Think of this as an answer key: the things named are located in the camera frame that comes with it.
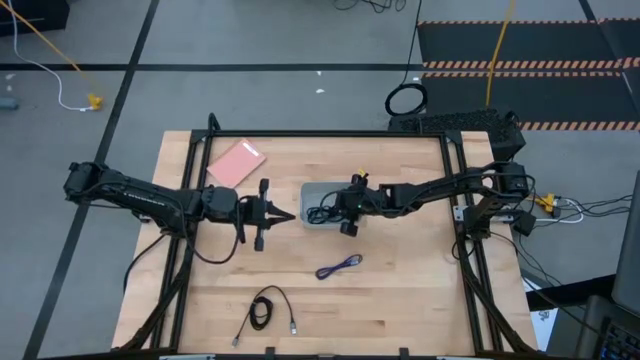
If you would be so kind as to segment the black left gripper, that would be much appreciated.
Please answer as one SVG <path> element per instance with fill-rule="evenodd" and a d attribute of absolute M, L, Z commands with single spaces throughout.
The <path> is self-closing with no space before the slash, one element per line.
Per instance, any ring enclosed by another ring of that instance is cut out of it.
<path fill-rule="evenodd" d="M 256 227 L 256 237 L 254 240 L 254 250 L 264 250 L 264 238 L 263 233 L 266 229 L 266 213 L 267 213 L 267 201 L 266 193 L 269 188 L 269 180 L 263 178 L 259 183 L 258 194 L 255 196 L 244 196 L 239 200 L 240 210 L 240 241 L 244 243 L 246 241 L 244 226 L 251 225 Z M 288 213 L 278 208 L 272 201 L 268 202 L 268 214 L 275 215 L 277 218 L 268 219 L 268 229 L 272 227 L 286 223 L 288 221 L 295 220 L 293 214 Z"/>

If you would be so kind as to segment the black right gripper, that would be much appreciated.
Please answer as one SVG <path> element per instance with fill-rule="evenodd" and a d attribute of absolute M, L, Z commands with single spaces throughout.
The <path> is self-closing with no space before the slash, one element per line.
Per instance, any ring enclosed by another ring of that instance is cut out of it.
<path fill-rule="evenodd" d="M 358 173 L 351 177 L 350 185 L 339 191 L 331 191 L 320 200 L 320 206 L 334 206 L 336 209 L 323 209 L 320 222 L 339 223 L 340 232 L 356 236 L 357 222 L 363 215 L 381 215 L 383 197 L 379 191 L 367 187 L 368 173 Z"/>

